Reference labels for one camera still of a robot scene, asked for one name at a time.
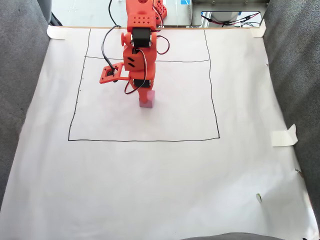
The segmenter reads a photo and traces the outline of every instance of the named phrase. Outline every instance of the pink block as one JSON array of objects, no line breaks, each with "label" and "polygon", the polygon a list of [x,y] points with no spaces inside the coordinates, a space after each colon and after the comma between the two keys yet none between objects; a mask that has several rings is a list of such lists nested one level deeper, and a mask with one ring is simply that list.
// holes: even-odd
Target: pink block
[{"label": "pink block", "polygon": [[146,94],[146,98],[148,99],[148,101],[146,103],[141,102],[140,98],[139,98],[140,107],[141,108],[153,108],[153,106],[155,104],[155,95],[156,95],[156,92],[154,90],[148,91]]}]

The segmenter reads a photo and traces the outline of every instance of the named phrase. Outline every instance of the gray fabric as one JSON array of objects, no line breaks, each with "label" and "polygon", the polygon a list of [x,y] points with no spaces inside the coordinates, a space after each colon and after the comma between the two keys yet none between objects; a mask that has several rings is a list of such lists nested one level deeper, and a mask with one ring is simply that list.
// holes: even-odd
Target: gray fabric
[{"label": "gray fabric", "polygon": [[21,127],[47,52],[37,0],[0,0],[0,206]]},{"label": "gray fabric", "polygon": [[271,236],[262,236],[252,233],[245,232],[231,232],[216,236],[200,236],[186,238],[183,240],[281,240],[280,238],[275,238]]},{"label": "gray fabric", "polygon": [[273,88],[320,229],[320,0],[271,0],[264,45]]}]

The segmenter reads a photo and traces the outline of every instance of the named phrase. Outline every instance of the black line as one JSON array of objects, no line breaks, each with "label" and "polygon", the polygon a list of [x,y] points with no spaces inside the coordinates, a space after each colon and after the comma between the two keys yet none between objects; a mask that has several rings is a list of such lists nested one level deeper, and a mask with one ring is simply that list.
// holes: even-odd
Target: black line
[{"label": "black line", "polygon": [[165,61],[165,60],[155,60],[156,62],[170,62],[170,63],[197,63],[197,62],[207,62],[207,60],[199,60],[199,61]]},{"label": "black line", "polygon": [[91,28],[90,28],[89,35],[88,35],[88,47],[86,48],[86,53],[85,53],[85,56],[84,56],[83,67],[82,67],[82,73],[81,73],[80,83],[79,83],[79,87],[78,87],[78,93],[77,93],[77,95],[76,95],[76,101],[75,101],[74,113],[73,113],[73,117],[72,117],[72,120],[71,120],[71,123],[70,123],[70,127],[69,127],[68,141],[70,141],[70,131],[71,131],[71,126],[72,126],[72,122],[74,121],[74,119],[75,119],[75,115],[76,115],[77,103],[78,103],[78,97],[79,97],[79,91],[80,91],[80,86],[81,86],[81,81],[82,81],[82,75],[84,74],[85,62],[86,62],[86,56],[87,56],[88,49],[89,49],[90,33],[91,33]]},{"label": "black line", "polygon": [[210,52],[209,52],[209,47],[208,47],[208,43],[207,43],[206,31],[203,29],[203,32],[204,32],[206,49],[208,50],[208,55],[209,55],[209,60],[210,60],[209,79],[210,79],[210,85],[211,85],[211,101],[212,101],[212,106],[213,106],[213,111],[214,111],[214,116],[215,116],[216,129],[218,131],[218,137],[220,138],[220,132],[219,132],[218,121],[217,121],[217,114],[216,114],[216,110],[215,110],[214,99],[212,98],[211,58],[210,58]]},{"label": "black line", "polygon": [[[213,140],[213,139],[220,139],[217,115],[216,115],[214,100],[212,98],[212,94],[213,94],[212,92],[213,91],[212,91],[212,82],[211,82],[211,76],[210,76],[211,75],[211,58],[210,58],[210,53],[209,53],[209,48],[208,48],[208,43],[207,43],[206,32],[205,32],[205,30],[203,30],[203,31],[204,31],[205,44],[206,44],[206,48],[208,50],[209,59],[207,59],[207,60],[199,60],[199,61],[165,61],[165,60],[158,60],[156,62],[172,62],[172,63],[196,63],[196,62],[206,62],[206,61],[210,62],[209,79],[210,79],[210,86],[211,86],[211,101],[212,101],[213,112],[214,112],[214,116],[215,116],[215,123],[216,123],[216,129],[217,129],[217,132],[218,132],[218,137],[200,139],[200,140],[98,140],[98,139],[73,139],[73,140],[70,140],[70,131],[71,131],[72,123],[73,123],[75,115],[76,115],[79,91],[80,91],[80,86],[81,86],[81,82],[82,82],[82,76],[83,76],[83,73],[84,73],[86,58],[104,59],[103,57],[87,56],[88,49],[89,49],[89,43],[90,43],[90,33],[91,33],[91,28],[90,28],[90,32],[89,32],[89,36],[88,36],[88,47],[86,49],[86,53],[85,53],[85,56],[84,56],[81,79],[80,79],[80,83],[79,83],[79,87],[78,87],[78,93],[77,93],[77,96],[76,96],[74,113],[73,113],[73,117],[72,117],[72,120],[71,120],[71,123],[70,123],[70,127],[69,127],[68,141],[69,142],[77,142],[77,141],[120,142],[120,143],[129,143],[129,142],[170,142],[170,143],[177,143],[177,142],[203,142],[203,141],[209,141],[209,140]],[[123,59],[119,59],[119,58],[109,58],[109,59],[111,59],[111,60],[122,60],[123,61]]]},{"label": "black line", "polygon": [[68,140],[69,142],[76,142],[76,141],[91,141],[91,142],[120,142],[120,143],[129,143],[129,142],[203,142],[213,139],[219,139],[220,137],[213,137],[208,139],[200,139],[200,140],[92,140],[92,139],[75,139],[75,140]]},{"label": "black line", "polygon": [[[92,59],[104,59],[103,57],[96,57],[96,56],[84,56],[85,58],[92,58]],[[123,61],[123,59],[120,58],[108,58],[111,60],[121,60]],[[206,61],[210,61],[210,59],[207,60],[198,60],[198,61],[166,61],[166,60],[155,60],[156,62],[170,62],[170,63],[197,63],[197,62],[206,62]]]}]

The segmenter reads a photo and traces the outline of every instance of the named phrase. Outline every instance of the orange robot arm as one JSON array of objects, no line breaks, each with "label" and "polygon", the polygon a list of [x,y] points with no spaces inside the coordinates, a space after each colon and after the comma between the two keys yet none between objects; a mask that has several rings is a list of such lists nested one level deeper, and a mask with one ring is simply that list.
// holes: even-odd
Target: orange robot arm
[{"label": "orange robot arm", "polygon": [[[124,92],[131,94],[138,91],[140,107],[152,108],[155,100],[155,91],[152,88],[156,74],[156,27],[157,24],[163,26],[167,9],[163,6],[163,0],[127,0],[126,12],[127,33],[121,34],[121,44],[124,46],[123,62],[113,64],[112,67],[105,66],[100,83],[126,80],[128,83]],[[121,77],[123,66],[129,71],[128,77]],[[126,92],[129,84],[133,90]]]}]

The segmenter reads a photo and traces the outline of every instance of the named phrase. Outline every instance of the paper sheet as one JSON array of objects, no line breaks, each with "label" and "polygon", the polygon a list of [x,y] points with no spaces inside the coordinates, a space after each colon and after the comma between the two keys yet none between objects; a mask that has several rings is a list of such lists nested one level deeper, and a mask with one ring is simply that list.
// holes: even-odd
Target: paper sheet
[{"label": "paper sheet", "polygon": [[[105,44],[114,62],[121,31]],[[249,29],[162,30],[170,50],[157,57],[155,106],[142,109],[124,82],[99,84],[106,32],[68,29],[64,41],[50,41],[0,212],[1,239],[315,239],[294,150],[270,144],[270,132],[286,126],[262,38]]]}]

